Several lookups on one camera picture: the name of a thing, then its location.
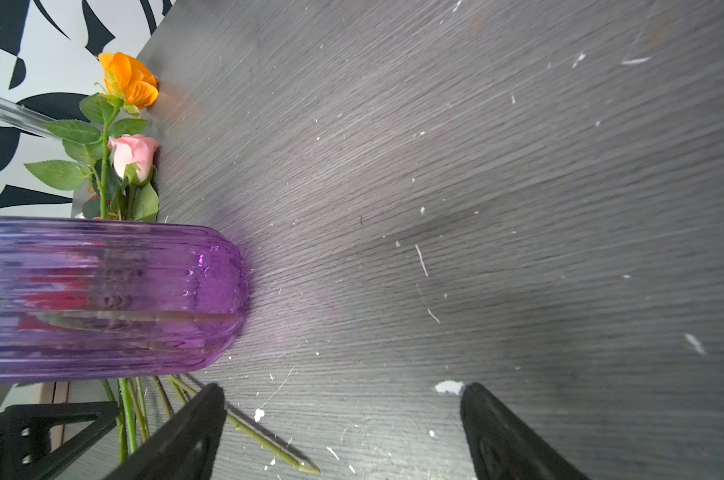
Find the purple ribbed glass vase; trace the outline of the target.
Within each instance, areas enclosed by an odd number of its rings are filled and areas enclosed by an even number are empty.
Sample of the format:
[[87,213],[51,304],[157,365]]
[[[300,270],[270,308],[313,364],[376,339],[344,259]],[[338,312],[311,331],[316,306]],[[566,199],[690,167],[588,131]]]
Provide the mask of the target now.
[[216,230],[0,217],[0,383],[200,370],[248,301],[242,254]]

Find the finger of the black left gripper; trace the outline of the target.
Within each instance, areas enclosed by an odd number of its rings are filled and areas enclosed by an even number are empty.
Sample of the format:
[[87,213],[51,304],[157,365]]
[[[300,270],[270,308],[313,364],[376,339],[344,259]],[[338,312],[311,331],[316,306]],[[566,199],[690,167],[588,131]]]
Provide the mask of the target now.
[[[55,479],[117,425],[115,402],[15,405],[0,413],[0,480]],[[87,427],[52,448],[52,429]]]

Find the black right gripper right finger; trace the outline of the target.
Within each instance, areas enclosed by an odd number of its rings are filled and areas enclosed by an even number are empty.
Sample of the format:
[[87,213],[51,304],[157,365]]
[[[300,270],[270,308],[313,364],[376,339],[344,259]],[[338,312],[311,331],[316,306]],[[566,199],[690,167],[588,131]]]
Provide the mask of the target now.
[[479,480],[587,480],[482,384],[464,388],[460,416]]

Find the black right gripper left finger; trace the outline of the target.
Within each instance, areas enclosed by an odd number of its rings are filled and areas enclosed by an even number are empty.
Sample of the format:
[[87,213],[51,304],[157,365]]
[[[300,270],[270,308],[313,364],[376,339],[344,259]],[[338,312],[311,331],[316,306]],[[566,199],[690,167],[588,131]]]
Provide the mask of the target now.
[[208,385],[108,477],[208,480],[225,421],[224,390]]

